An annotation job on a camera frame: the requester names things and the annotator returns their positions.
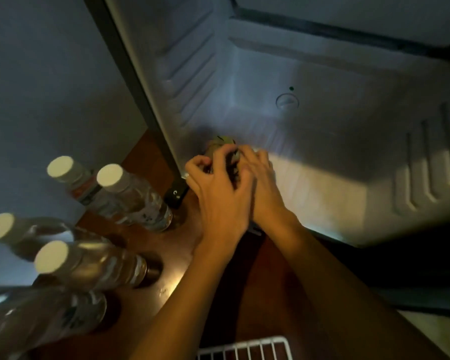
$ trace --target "mini fridge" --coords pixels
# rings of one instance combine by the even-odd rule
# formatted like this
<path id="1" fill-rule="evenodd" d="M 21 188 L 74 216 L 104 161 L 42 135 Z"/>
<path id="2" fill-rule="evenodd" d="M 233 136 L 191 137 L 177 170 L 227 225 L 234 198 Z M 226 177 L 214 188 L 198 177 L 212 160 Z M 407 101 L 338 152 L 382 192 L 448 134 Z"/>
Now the mini fridge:
<path id="1" fill-rule="evenodd" d="M 177 177 L 226 135 L 322 235 L 450 221 L 450 0 L 84 1 Z"/>

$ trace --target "hand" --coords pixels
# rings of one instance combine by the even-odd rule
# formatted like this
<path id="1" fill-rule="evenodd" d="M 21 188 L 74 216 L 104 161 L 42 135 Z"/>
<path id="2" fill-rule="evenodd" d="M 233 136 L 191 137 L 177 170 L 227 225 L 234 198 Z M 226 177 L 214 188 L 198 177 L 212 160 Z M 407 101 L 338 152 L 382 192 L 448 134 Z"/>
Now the hand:
<path id="1" fill-rule="evenodd" d="M 213 153 L 213 173 L 206 174 L 200 166 L 209 166 L 209 157 L 198 155 L 185 164 L 186 183 L 198 196 L 203 224 L 203 241 L 212 250 L 231 259 L 240 238 L 249 226 L 254 176 L 246 164 L 240 171 L 240 187 L 234 190 L 226 170 L 225 157 L 237 150 L 225 144 Z"/>
<path id="2" fill-rule="evenodd" d="M 243 167 L 251 169 L 257 181 L 251 217 L 262 229 L 267 231 L 269 225 L 282 212 L 288 214 L 289 211 L 285 208 L 282 195 L 276 185 L 268 152 L 263 149 L 255 152 L 249 145 L 240 145 L 239 149 L 241 155 L 238 170 L 241 171 Z"/>

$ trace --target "person's left hand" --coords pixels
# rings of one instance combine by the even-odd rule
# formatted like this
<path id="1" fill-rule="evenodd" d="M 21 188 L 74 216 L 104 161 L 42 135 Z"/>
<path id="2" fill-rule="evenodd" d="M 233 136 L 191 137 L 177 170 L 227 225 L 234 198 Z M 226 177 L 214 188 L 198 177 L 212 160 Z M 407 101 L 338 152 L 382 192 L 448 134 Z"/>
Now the person's left hand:
<path id="1" fill-rule="evenodd" d="M 200 166 L 212 163 L 198 155 L 185 169 L 186 183 L 198 196 L 203 224 L 203 241 L 211 250 L 227 255 L 230 260 L 240 238 L 249 226 L 254 175 L 246 165 L 240 169 L 240 187 L 234 190 L 226 170 L 227 154 L 236 151 L 234 144 L 225 144 L 213 153 L 213 173 L 206 174 Z"/>

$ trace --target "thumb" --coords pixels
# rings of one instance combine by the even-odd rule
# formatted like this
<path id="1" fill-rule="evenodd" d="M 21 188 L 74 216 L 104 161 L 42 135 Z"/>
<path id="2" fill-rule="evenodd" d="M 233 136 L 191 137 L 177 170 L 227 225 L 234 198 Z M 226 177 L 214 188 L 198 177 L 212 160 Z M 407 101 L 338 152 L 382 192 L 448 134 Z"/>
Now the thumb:
<path id="1" fill-rule="evenodd" d="M 255 175 L 248 165 L 243 165 L 239 171 L 240 174 L 240 187 L 237 188 L 236 194 L 246 198 L 246 204 L 249 205 L 252 202 L 252 191 L 255 182 Z"/>

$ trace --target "wire rack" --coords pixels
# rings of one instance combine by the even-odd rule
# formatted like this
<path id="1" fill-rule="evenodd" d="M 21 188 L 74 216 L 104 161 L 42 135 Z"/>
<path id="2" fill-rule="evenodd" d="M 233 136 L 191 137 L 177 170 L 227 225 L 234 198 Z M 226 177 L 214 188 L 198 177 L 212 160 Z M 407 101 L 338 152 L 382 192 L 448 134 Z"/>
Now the wire rack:
<path id="1" fill-rule="evenodd" d="M 236 342 L 198 350 L 198 360 L 293 360 L 283 336 Z"/>

